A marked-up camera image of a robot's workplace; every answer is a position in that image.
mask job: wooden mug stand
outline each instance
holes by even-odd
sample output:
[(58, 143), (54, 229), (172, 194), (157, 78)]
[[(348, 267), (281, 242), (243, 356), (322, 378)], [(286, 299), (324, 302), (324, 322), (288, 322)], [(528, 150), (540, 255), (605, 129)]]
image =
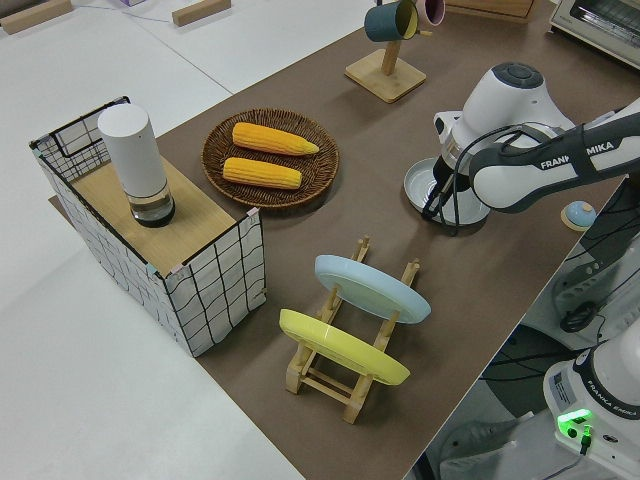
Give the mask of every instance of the wooden mug stand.
[[(357, 249), (351, 259), (362, 262), (368, 250), (369, 237), (365, 236), (358, 241)], [(405, 285), (411, 286), (419, 269), (420, 263), (417, 259), (409, 262), (401, 281)], [(315, 318), (329, 325), (333, 323), (342, 304), (342, 299), (338, 297), (337, 292), (337, 287), (334, 287)], [(395, 312), (391, 318), (382, 321), (373, 343), (375, 348), (382, 352), (386, 350), (398, 317), (399, 313)], [(345, 405), (342, 419), (347, 423), (353, 424), (369, 394), (369, 389), (374, 381), (373, 376), (360, 375), (355, 386), (348, 387), (315, 368), (317, 354), (315, 350), (298, 343), (298, 349), (287, 367), (286, 389), (291, 393), (298, 394), (302, 385), (305, 384), (342, 402)]]
[(398, 58), (402, 40), (387, 43), (349, 65), (345, 75), (387, 103), (393, 103), (421, 85), (427, 76)]

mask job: corn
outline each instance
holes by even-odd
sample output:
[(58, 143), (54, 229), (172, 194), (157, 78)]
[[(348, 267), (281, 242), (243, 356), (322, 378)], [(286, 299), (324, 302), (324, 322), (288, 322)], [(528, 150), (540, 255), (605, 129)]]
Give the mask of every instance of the corn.
[(236, 146), (261, 152), (299, 156), (318, 153), (320, 150), (317, 145), (299, 135), (255, 123), (236, 123), (232, 136)]
[(299, 170), (240, 157), (227, 158), (222, 168), (222, 178), (234, 183), (286, 190), (300, 188), (302, 183)]

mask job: mug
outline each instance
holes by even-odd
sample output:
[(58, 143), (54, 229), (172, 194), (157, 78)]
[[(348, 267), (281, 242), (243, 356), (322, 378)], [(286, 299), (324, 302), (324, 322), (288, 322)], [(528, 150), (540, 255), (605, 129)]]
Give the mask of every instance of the mug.
[(417, 0), (419, 28), (435, 27), (442, 23), (444, 18), (444, 0)]
[(374, 42), (408, 40), (418, 31), (418, 10), (413, 0), (375, 6), (364, 17), (364, 30)]

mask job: table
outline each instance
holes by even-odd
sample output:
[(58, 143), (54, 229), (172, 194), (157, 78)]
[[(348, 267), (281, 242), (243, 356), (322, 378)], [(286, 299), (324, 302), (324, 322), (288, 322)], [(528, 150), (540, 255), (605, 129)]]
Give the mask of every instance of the table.
[[(599, 208), (618, 185), (613, 179), (554, 194), (518, 215), (492, 212), (482, 228), (456, 238), (423, 222), (404, 195), (409, 167), (438, 154), (434, 114), (460, 109), (495, 64), (537, 67), (577, 123), (640, 95), (637, 72), (546, 33), (551, 9), (541, 3), (527, 25), (450, 15), (432, 37), (404, 42), (400, 57), (427, 81), (395, 104), (344, 76), (347, 65), (379, 48), (359, 30), (160, 137), (161, 153), (235, 216), (246, 208), (217, 194), (200, 165), (204, 139), (219, 122), (256, 107), (291, 109), (322, 124), (341, 150), (321, 208), (265, 215), (267, 303), (198, 359), (306, 478), (401, 478), (578, 240), (560, 222), (561, 208), (577, 198)], [(364, 234), (371, 236), (368, 263), (386, 273), (399, 276), (407, 261), (421, 260), (414, 288), (433, 312), (396, 329), (387, 352), (412, 375), (399, 387), (373, 388), (351, 426), (324, 395), (285, 391), (295, 344), (280, 332), (278, 315), (281, 308), (315, 313), (324, 290), (313, 275), (315, 257), (349, 256)], [(345, 306), (335, 325), (368, 339), (374, 323)]]

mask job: wicker basket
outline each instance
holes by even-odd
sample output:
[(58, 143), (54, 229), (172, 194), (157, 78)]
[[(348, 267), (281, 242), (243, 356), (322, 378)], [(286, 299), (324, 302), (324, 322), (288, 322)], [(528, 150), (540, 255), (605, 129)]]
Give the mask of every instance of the wicker basket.
[[(237, 122), (250, 122), (300, 135), (320, 150), (303, 157), (259, 152), (233, 144), (232, 130)], [(281, 190), (228, 182), (222, 178), (224, 162), (229, 157), (261, 160), (302, 172), (297, 190)], [(266, 210), (286, 211), (315, 204), (328, 191), (338, 171), (338, 147), (319, 124), (298, 113), (277, 109), (255, 109), (234, 115), (220, 123), (207, 137), (202, 164), (211, 183), (224, 195), (245, 205)]]

